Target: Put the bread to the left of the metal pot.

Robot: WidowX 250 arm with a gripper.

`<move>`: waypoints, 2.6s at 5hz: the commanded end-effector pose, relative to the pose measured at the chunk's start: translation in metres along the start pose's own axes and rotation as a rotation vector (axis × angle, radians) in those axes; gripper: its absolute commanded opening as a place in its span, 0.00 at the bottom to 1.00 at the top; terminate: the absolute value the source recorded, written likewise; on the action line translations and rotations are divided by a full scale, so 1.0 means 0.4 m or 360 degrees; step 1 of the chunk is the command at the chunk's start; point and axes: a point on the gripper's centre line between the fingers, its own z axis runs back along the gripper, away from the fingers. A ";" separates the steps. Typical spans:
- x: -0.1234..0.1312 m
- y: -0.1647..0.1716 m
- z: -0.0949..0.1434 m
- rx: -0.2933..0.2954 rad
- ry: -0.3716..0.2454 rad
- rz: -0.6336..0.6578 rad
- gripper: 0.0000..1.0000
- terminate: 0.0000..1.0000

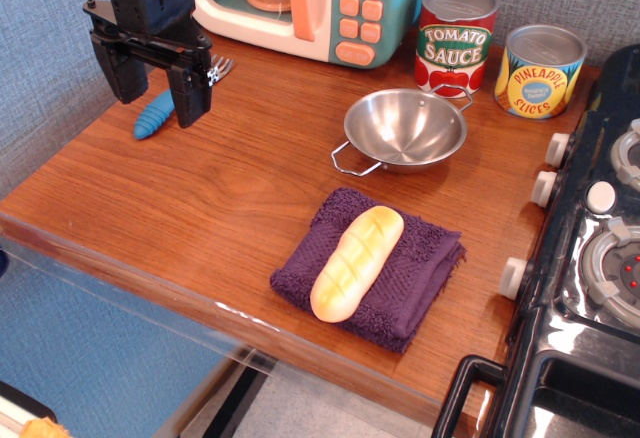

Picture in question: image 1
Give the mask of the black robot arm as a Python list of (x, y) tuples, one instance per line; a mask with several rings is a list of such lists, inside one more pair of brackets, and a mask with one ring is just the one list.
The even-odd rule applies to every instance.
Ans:
[(87, 0), (94, 54), (115, 97), (129, 104), (148, 89), (146, 65), (168, 78), (178, 124), (211, 107), (211, 39), (193, 17), (195, 0)]

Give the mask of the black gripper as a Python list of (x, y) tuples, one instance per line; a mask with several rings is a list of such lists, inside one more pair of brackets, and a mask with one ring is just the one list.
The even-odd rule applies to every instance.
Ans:
[(88, 0), (91, 42), (114, 96), (123, 104), (148, 89), (146, 68), (131, 49), (158, 45), (180, 55), (167, 71), (181, 128), (211, 108), (211, 41), (193, 19), (195, 0)]

